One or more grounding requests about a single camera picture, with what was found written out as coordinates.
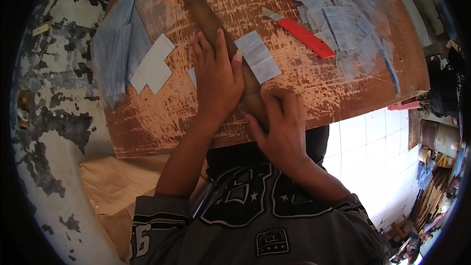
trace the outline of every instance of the person's right hand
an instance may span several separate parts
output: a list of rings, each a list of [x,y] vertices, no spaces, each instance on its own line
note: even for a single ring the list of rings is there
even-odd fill
[[[306,109],[302,96],[279,88],[271,93],[262,88],[260,94],[267,105],[270,132],[266,135],[255,117],[247,114],[250,132],[270,162],[288,177],[294,176],[310,161],[306,154]]]

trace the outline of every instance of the box cutter blade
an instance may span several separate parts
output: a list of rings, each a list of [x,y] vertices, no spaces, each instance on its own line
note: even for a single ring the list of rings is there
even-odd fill
[[[290,32],[294,37],[298,38],[307,47],[312,49],[323,60],[335,56],[335,52],[321,39],[314,36],[312,33],[304,29],[295,21],[290,18],[285,18],[279,13],[275,13],[267,8],[262,7],[262,14],[274,20],[278,26]]]

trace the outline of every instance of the worn table surface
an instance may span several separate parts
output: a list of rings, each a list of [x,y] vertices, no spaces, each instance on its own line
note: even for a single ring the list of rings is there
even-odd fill
[[[183,0],[167,0],[184,9]],[[293,0],[206,0],[227,31],[239,38],[256,30],[282,74],[266,82],[268,87],[284,87],[303,95],[308,108],[307,127],[319,127],[348,119],[416,96],[430,88],[425,57],[412,20],[401,0],[391,0],[387,19],[395,45],[394,66],[401,86],[398,95],[381,56],[374,76],[362,70],[354,79],[346,79],[335,65],[335,58],[321,60],[300,41],[263,17],[262,6],[286,17],[298,20]],[[162,15],[151,10],[141,13],[150,38],[155,41],[157,21]],[[188,11],[183,10],[176,25],[166,33],[176,48],[166,62],[172,75],[162,89],[153,95],[146,86],[137,95],[132,86],[126,89],[127,98],[114,110],[105,111],[107,125],[119,158],[148,156],[170,152],[179,142],[196,114],[196,89],[187,71],[193,66],[188,53],[190,35],[197,27]],[[244,108],[239,105],[230,115],[211,144],[222,147],[250,141]]]

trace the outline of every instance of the person's left hand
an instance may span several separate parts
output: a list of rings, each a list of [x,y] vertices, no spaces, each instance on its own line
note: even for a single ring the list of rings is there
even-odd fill
[[[244,91],[242,55],[229,61],[224,31],[218,29],[216,50],[203,33],[191,37],[190,54],[195,64],[198,116],[212,126],[220,127]]]

